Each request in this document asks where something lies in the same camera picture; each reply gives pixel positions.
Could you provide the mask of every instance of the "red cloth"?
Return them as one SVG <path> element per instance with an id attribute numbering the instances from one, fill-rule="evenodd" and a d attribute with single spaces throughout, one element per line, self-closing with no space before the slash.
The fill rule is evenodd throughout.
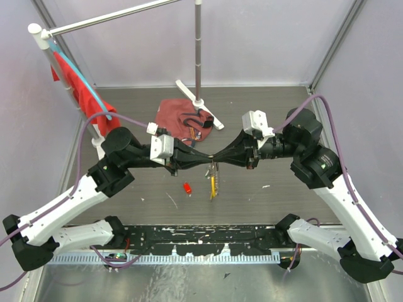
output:
<path id="1" fill-rule="evenodd" d="M 211 132 L 214 117 L 204 110 L 196 112 L 189 99 L 164 99 L 159 105 L 156 123 L 173 137 L 192 147 Z"/>
<path id="2" fill-rule="evenodd" d="M 60 65 L 60 68 L 62 69 L 64 78 L 66 79 L 67 83 L 73 88 L 73 96 L 80 105 L 82 112 L 84 112 L 88 118 L 95 113 L 102 112 L 102 108 L 99 106 L 93 95 L 89 92 L 85 84 L 80 80 L 78 75 L 70 68 L 69 64 L 67 64 L 58 53 L 54 52 L 54 55 Z M 54 81 L 59 80 L 53 69 L 52 75 Z M 104 100 L 103 103 L 109 112 L 116 113 L 116 109 L 114 107 L 109 105 Z M 106 136 L 106 134 L 111 132 L 112 129 L 120 126 L 118 118 L 112 117 L 112 120 L 108 120 L 105 115 L 93 119 L 91 123 L 98 125 L 99 132 L 101 132 L 102 136 Z"/>

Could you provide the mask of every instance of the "maroon fabric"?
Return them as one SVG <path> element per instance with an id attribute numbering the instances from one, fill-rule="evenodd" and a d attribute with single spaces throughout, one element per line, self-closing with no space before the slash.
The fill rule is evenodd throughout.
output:
<path id="1" fill-rule="evenodd" d="M 211 132 L 213 116 L 204 110 L 196 112 L 189 99 L 164 99 L 159 105 L 156 123 L 173 137 L 194 146 Z"/>

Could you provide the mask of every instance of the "red object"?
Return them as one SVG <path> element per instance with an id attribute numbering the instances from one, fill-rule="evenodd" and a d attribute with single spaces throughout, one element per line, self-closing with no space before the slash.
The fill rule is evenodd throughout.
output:
<path id="1" fill-rule="evenodd" d="M 166 128 L 173 137 L 192 147 L 211 132 L 213 120 L 207 111 L 196 112 L 189 99 L 163 99 L 156 116 L 158 127 Z"/>
<path id="2" fill-rule="evenodd" d="M 88 88 L 85 84 L 80 80 L 78 75 L 70 68 L 69 64 L 66 63 L 65 60 L 56 52 L 54 52 L 55 58 L 62 69 L 63 76 L 66 79 L 67 83 L 73 88 L 73 96 L 80 105 L 82 112 L 84 112 L 89 118 L 91 115 L 95 113 L 102 112 L 102 108 L 98 105 L 97 101 L 93 97 L 93 95 L 89 92 Z M 52 75 L 54 81 L 58 81 L 59 78 L 57 74 L 52 69 Z M 115 112 L 116 109 L 109 105 L 107 102 L 103 101 L 106 109 L 109 112 Z M 99 128 L 99 132 L 101 132 L 102 136 L 106 136 L 112 129 L 115 129 L 120 126 L 120 122 L 118 118 L 112 117 L 112 120 L 108 120 L 106 116 L 99 116 L 91 121 L 92 124 L 97 124 Z"/>
<path id="3" fill-rule="evenodd" d="M 191 194 L 191 187 L 187 182 L 183 184 L 183 189 L 186 193 Z"/>

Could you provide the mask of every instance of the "gray floor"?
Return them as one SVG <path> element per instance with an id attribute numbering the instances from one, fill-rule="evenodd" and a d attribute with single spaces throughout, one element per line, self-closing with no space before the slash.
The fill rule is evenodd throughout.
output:
<path id="1" fill-rule="evenodd" d="M 109 89 L 100 93 L 119 113 L 143 122 L 154 121 L 162 99 L 183 97 L 176 88 Z M 201 93 L 208 108 L 225 125 L 196 144 L 196 149 L 211 154 L 239 134 L 246 111 L 265 111 L 269 126 L 276 126 L 307 97 L 304 87 L 203 88 Z M 149 143 L 150 136 L 142 128 L 126 122 L 123 126 L 140 142 Z M 97 161 L 89 137 L 82 158 L 83 172 Z M 107 215 L 117 215 L 124 224 L 276 223 L 289 213 L 317 217 L 324 223 L 338 222 L 327 205 L 295 178 L 290 159 L 261 161 L 252 171 L 221 164 L 219 196 L 213 202 L 209 200 L 210 183 L 205 172 L 204 165 L 180 171 L 178 177 L 171 177 L 164 169 L 134 169 L 131 185 L 72 223 L 92 223 Z M 190 197 L 183 190 L 184 182 L 191 184 Z"/>
<path id="2" fill-rule="evenodd" d="M 35 302 L 366 302 L 368 289 L 332 258 L 303 251 L 283 281 L 275 264 L 45 266 Z"/>

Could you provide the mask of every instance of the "hanging red fabric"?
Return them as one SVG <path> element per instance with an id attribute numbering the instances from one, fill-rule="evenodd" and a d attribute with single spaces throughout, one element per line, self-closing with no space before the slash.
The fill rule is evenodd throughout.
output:
<path id="1" fill-rule="evenodd" d="M 80 80 L 79 76 L 70 68 L 69 64 L 56 52 L 54 52 L 55 58 L 62 69 L 63 76 L 65 77 L 67 83 L 73 88 L 73 96 L 78 102 L 82 112 L 85 113 L 87 118 L 95 113 L 102 112 L 102 108 L 99 106 L 98 102 L 95 100 L 93 95 L 89 92 L 88 88 L 85 84 Z M 52 75 L 54 81 L 58 81 L 59 78 L 57 74 L 52 69 Z M 115 112 L 116 109 L 109 105 L 107 102 L 103 100 L 103 103 L 106 109 L 109 112 Z M 106 136 L 112 129 L 115 129 L 120 126 L 120 122 L 118 118 L 112 118 L 108 120 L 106 116 L 99 116 L 91 121 L 92 124 L 97 124 L 99 128 L 99 132 L 101 132 L 102 136 Z"/>

